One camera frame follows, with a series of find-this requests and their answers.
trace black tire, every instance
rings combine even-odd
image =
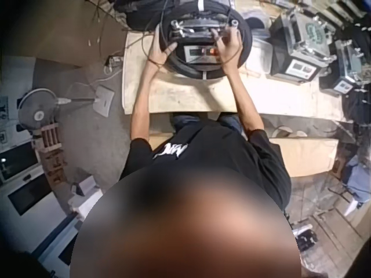
[[[229,6],[223,5],[222,3],[205,0],[204,1],[205,10],[225,14],[227,15],[230,11],[230,20],[237,20],[238,21],[238,29],[241,32],[242,43],[243,43],[243,50],[239,59],[238,67],[241,67],[246,60],[248,59],[251,47],[252,47],[252,33],[250,27],[246,23],[246,21],[242,18],[242,16],[234,9],[231,9]],[[172,20],[177,20],[181,16],[188,14],[188,13],[195,13],[198,12],[198,3],[197,1],[184,3],[176,8],[174,8],[169,14],[164,16],[162,22],[162,29],[160,30],[160,47],[162,51],[164,51],[169,42],[169,28],[170,23]],[[198,71],[186,63],[182,63],[179,59],[177,59],[174,54],[170,55],[167,62],[167,66],[170,67],[172,70],[187,76],[189,78],[194,79],[203,79],[203,71]],[[206,71],[206,79],[216,79],[224,77],[225,73],[222,70],[221,66],[219,69],[213,71]]]

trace wooden table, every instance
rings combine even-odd
[[[279,11],[272,6],[260,6],[254,0],[237,0],[237,10],[245,12],[252,8],[263,9],[272,17]],[[142,33],[130,32],[126,45],[142,37]],[[148,53],[151,36],[143,39],[143,48]],[[125,114],[131,114],[139,79],[146,62],[141,41],[129,47],[124,56],[122,75],[122,106]],[[345,121],[341,97],[321,93],[318,80],[302,85],[268,79],[266,76],[251,76],[243,66],[240,75],[259,113],[301,116]],[[166,72],[162,69],[153,83],[150,93],[150,112],[236,112],[236,105],[227,78],[200,81]]]

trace black t-shirt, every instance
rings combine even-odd
[[[264,130],[253,131],[246,141],[214,121],[188,125],[154,151],[146,140],[133,140],[120,179],[149,165],[177,160],[235,170],[263,188],[281,210],[289,203],[291,181],[279,145],[270,143]]]

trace white graphic print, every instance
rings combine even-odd
[[[174,153],[176,153],[176,157],[179,158],[179,156],[187,149],[187,147],[188,144],[182,145],[167,143],[163,152],[156,154],[153,159],[160,155],[173,155]]]

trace jeans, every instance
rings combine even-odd
[[[197,114],[194,113],[174,113],[171,120],[172,125],[175,128],[175,132],[177,133],[185,126],[198,123],[199,121],[200,118],[197,116]],[[236,113],[221,113],[218,120],[216,121],[219,122],[222,126],[237,131],[239,134],[242,134],[242,125]]]

